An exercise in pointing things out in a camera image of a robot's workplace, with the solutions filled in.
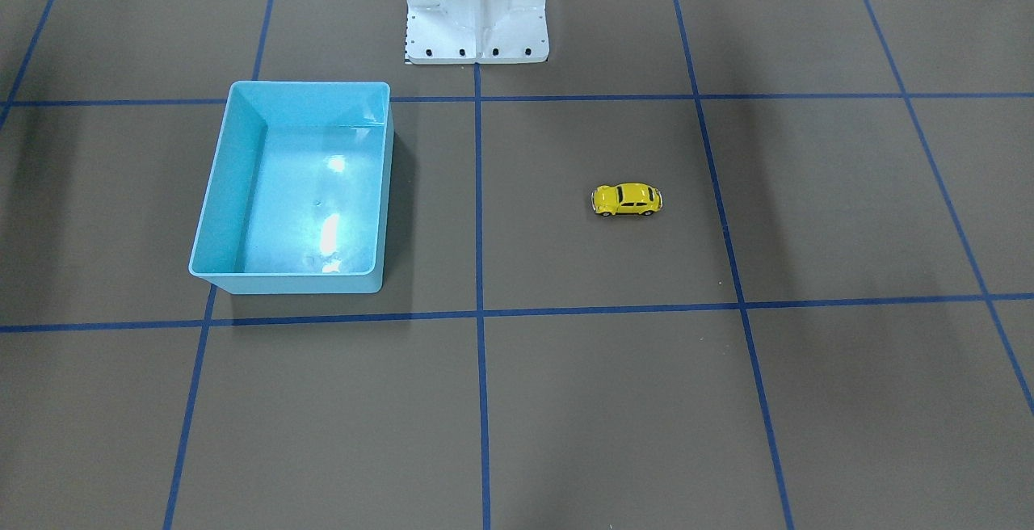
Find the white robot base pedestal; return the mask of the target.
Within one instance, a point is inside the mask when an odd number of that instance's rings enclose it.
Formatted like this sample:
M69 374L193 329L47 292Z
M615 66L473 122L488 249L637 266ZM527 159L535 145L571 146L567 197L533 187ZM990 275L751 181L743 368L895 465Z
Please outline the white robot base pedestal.
M535 64L550 54L546 0L406 0L410 64Z

